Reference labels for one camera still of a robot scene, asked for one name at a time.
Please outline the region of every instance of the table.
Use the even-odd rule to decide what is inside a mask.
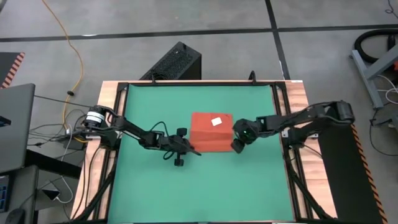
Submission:
[[[35,217],[35,200],[37,178],[39,169],[36,166],[30,166],[23,169],[12,171],[14,183],[10,196],[8,211],[0,213],[0,223],[4,223],[8,213],[23,204],[25,210],[25,224],[31,224],[37,218]]]
[[[98,104],[103,106],[108,106],[113,108],[114,102],[116,100],[116,93],[119,83],[150,83],[151,81],[106,81],[103,82],[101,87],[101,92],[99,94]],[[167,80],[161,82],[212,82],[212,83],[223,83],[223,82],[251,82],[250,80]],[[289,97],[290,109],[292,112],[299,111],[304,109],[308,106],[307,96],[305,94],[305,89],[302,81],[275,81],[275,80],[258,80],[258,82],[284,82],[287,88],[287,93]],[[282,111],[284,110],[283,99],[280,97],[280,105]],[[123,108],[124,102],[119,102],[119,111]],[[97,152],[96,156],[93,158],[93,154],[98,148],[99,140],[93,140],[88,143],[88,147],[86,150],[86,164],[89,164],[93,159],[93,164],[91,168],[91,177],[90,177],[90,189],[88,191],[88,201],[95,195],[98,189],[98,183],[100,181],[101,170],[103,167],[104,161],[104,150],[100,150]],[[308,140],[306,145],[314,148],[318,152],[320,152],[319,145],[317,140]],[[305,180],[307,182],[307,187],[311,194],[315,197],[317,202],[324,208],[324,210],[330,214],[331,216],[336,216],[336,210],[333,203],[333,199],[331,196],[331,191],[328,184],[328,179],[325,172],[325,167],[323,165],[323,161],[312,151],[309,151],[303,148],[300,151],[300,156],[302,158],[303,170],[305,174]],[[112,163],[113,156],[111,155],[109,163]],[[82,172],[86,172],[86,177],[88,176],[88,166]],[[76,191],[76,197],[78,200],[75,200],[73,204],[72,214],[75,213],[76,209],[78,208],[78,204],[80,203],[80,199],[83,196],[83,201],[86,198],[86,191],[83,194],[83,173],[80,176],[79,185]],[[87,189],[88,181],[86,180],[85,189]],[[101,202],[101,208],[99,210],[99,218],[104,218],[107,208],[108,202],[108,190],[103,195],[103,199]],[[297,195],[299,199],[299,207],[300,207],[300,214],[302,217],[306,217],[307,214],[305,213],[305,204],[303,202],[303,197],[300,191],[297,189]],[[84,209],[84,206],[81,206],[77,212],[77,215],[80,214]]]

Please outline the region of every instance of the concrete floor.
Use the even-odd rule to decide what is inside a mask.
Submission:
[[[392,1],[398,10],[398,4]],[[356,26],[397,24],[384,12],[387,1],[374,0],[271,0],[278,27]],[[48,0],[70,35],[118,34],[174,30],[270,28],[266,4],[262,0]],[[376,152],[369,142],[371,102],[357,69],[348,58],[353,42],[366,30],[280,33],[291,79],[303,80],[310,103],[345,100],[353,105],[356,126],[368,164],[390,223],[398,223],[398,157]],[[42,37],[63,35],[55,19],[40,0],[8,0],[0,12],[1,37]],[[261,79],[281,80],[282,71],[272,33],[187,35],[125,39],[74,40],[85,63],[85,78],[74,102],[96,103],[103,80],[140,78],[176,42],[182,41],[203,54],[203,79],[246,79],[255,70]],[[365,43],[365,49],[380,56],[385,39]],[[75,53],[65,41],[0,42],[2,52],[25,52],[26,56],[13,85],[35,83],[36,94],[64,99],[79,76]],[[35,99],[32,127],[60,123],[63,105]],[[386,111],[396,110],[389,105]],[[71,122],[79,116],[71,117]],[[43,132],[53,133],[57,128]],[[374,129],[374,143],[380,150],[398,154],[397,133],[388,128]],[[49,156],[63,153],[51,143],[34,149]],[[66,160],[78,164],[82,154]],[[57,176],[40,173],[39,186]],[[67,179],[75,190],[77,181]],[[57,182],[63,200],[69,192]],[[70,212],[72,205],[67,206]],[[39,223],[66,220],[57,202],[39,195]]]

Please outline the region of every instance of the green tabletop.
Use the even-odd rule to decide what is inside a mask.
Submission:
[[[143,129],[164,121],[175,134],[190,128],[193,112],[229,113],[234,121],[275,113],[269,86],[129,87],[125,116]],[[278,135],[241,154],[189,153],[183,167],[163,154],[123,137],[108,223],[293,220]]]

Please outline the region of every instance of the red cardboard box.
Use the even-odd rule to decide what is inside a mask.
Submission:
[[[192,114],[190,143],[198,152],[232,151],[233,120],[231,114]]]

